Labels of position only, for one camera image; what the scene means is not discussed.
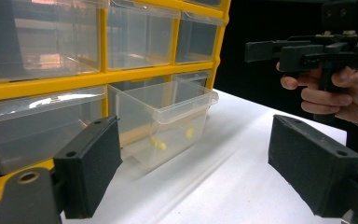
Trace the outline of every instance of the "mounting hole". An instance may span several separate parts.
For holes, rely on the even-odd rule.
[[[343,152],[343,151],[337,151],[337,154],[340,156],[348,156],[348,153]]]
[[[72,152],[68,152],[66,153],[66,157],[74,157],[76,155],[76,152],[72,151]]]
[[[39,178],[40,174],[37,172],[28,172],[20,176],[19,184],[29,184]]]

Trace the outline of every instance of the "white tabletop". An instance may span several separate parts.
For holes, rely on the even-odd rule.
[[[312,214],[268,164],[273,115],[287,114],[217,92],[196,145],[153,171],[124,155],[94,217],[63,223],[339,224]],[[345,143],[345,132],[302,120]]]

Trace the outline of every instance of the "finger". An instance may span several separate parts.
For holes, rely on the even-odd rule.
[[[306,86],[315,90],[319,87],[319,78],[310,76],[310,73],[300,74],[297,81],[298,86]]]
[[[301,98],[310,103],[327,106],[350,105],[353,101],[351,96],[348,94],[318,91],[311,88],[303,89],[301,91]]]
[[[337,105],[318,105],[312,102],[303,101],[301,108],[311,114],[335,114],[339,111],[340,107]]]
[[[298,81],[293,77],[282,77],[281,84],[289,91],[295,90],[298,87]]]
[[[333,84],[341,88],[353,87],[358,91],[358,70],[345,67],[332,76]]]
[[[352,104],[351,106],[341,107],[339,112],[336,113],[336,117],[358,123],[358,105]]]

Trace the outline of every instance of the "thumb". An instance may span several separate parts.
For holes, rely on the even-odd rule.
[[[345,67],[332,76],[333,84],[341,88],[354,88],[358,90],[358,70]]]

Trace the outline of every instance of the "open plastic drawer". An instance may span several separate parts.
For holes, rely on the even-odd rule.
[[[110,87],[120,144],[147,167],[155,167],[200,138],[218,95],[191,82],[166,82],[130,91]]]
[[[102,117],[106,88],[0,102],[0,174],[53,157]]]

